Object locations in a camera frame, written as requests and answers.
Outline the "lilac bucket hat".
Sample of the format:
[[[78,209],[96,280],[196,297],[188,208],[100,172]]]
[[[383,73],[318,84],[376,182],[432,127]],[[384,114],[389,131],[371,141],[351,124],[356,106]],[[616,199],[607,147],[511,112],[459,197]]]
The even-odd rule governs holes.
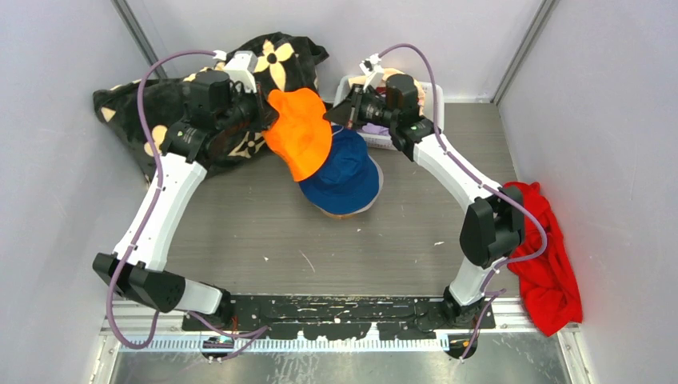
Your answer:
[[[375,125],[372,123],[365,124],[361,131],[365,134],[385,136],[389,134],[389,129],[384,126]]]

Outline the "white plastic basket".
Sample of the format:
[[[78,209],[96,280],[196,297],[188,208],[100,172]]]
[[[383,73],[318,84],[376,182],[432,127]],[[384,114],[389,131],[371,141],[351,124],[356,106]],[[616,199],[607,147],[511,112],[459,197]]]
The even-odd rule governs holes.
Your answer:
[[[348,93],[351,90],[349,85],[349,77],[354,76],[349,74],[344,76],[337,86],[335,97],[333,100],[333,106],[336,106],[342,102]],[[433,120],[434,113],[437,113],[438,121],[437,125],[440,128],[441,132],[445,129],[445,103],[444,103],[444,94],[443,89],[439,85],[433,86],[430,82],[421,82],[421,86],[425,92],[425,107],[424,114],[426,118]],[[380,136],[365,134],[358,130],[358,133],[363,137],[367,142],[367,145],[374,148],[385,149],[385,150],[395,150],[396,148],[392,144],[391,138],[389,135]]]

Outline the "orange bucket hat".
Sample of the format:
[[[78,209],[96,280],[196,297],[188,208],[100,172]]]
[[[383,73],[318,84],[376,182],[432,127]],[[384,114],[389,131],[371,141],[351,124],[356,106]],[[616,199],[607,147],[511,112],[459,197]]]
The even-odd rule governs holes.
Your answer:
[[[304,181],[321,168],[331,150],[333,132],[324,119],[325,104],[309,88],[273,90],[268,103],[278,119],[263,133],[265,143],[285,162],[295,182]]]

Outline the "blue bucket hat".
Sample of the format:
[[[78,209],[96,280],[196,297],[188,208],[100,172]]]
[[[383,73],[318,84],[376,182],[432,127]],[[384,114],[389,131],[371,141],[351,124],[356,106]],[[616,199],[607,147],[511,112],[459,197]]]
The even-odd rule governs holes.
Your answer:
[[[298,183],[315,207],[335,216],[363,212],[376,201],[383,173],[359,133],[332,126],[332,145],[323,165]]]

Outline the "grey bucket hat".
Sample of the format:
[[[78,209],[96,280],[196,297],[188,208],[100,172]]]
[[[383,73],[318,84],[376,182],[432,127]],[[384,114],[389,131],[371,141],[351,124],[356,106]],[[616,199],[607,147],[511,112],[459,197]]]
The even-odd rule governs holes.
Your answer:
[[[364,207],[360,208],[359,210],[355,210],[354,212],[351,212],[349,214],[355,213],[356,215],[358,215],[358,214],[362,214],[362,213],[366,212],[367,210],[370,210],[373,207],[373,205],[375,204],[375,202],[378,200],[378,198],[380,197],[381,192],[383,190],[383,185],[384,185],[384,180],[385,180],[383,170],[380,167],[380,165],[374,160],[374,158],[372,156],[368,156],[368,157],[369,157],[370,161],[372,162],[372,164],[377,169],[377,175],[378,175],[377,194],[373,197],[373,199],[367,205],[365,205]],[[316,208],[318,208],[320,212],[322,212],[324,210],[324,209],[320,208],[319,206],[316,206]]]

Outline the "wooden hat stand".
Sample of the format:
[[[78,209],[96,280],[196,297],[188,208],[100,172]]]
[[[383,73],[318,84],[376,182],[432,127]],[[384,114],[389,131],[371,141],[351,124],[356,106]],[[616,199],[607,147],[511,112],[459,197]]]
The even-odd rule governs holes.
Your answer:
[[[324,211],[324,210],[322,211],[322,213],[329,218],[337,219],[337,220],[344,220],[344,219],[352,218],[356,215],[355,213],[352,213],[352,214],[332,214],[332,213]]]

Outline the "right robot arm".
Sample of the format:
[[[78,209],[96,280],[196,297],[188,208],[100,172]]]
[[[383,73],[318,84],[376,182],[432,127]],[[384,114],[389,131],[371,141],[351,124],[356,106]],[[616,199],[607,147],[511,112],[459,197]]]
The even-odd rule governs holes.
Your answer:
[[[386,128],[394,147],[459,203],[465,212],[459,237],[465,258],[444,290],[440,312],[451,327],[466,327],[482,309],[490,276],[524,240],[522,193],[485,177],[453,149],[437,124],[421,114],[419,92],[409,75],[390,76],[383,93],[355,84],[324,117],[347,128]]]

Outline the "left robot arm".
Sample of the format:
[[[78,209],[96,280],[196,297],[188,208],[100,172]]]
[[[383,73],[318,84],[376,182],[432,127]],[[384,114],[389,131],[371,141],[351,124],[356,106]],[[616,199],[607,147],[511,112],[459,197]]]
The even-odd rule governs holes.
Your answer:
[[[179,117],[150,135],[158,158],[146,196],[123,238],[111,253],[95,256],[93,269],[112,295],[162,313],[198,312],[212,329],[224,330],[233,320],[229,292],[167,271],[170,243],[229,139],[260,133],[277,115],[265,110],[261,87],[248,70],[202,71],[182,86]]]

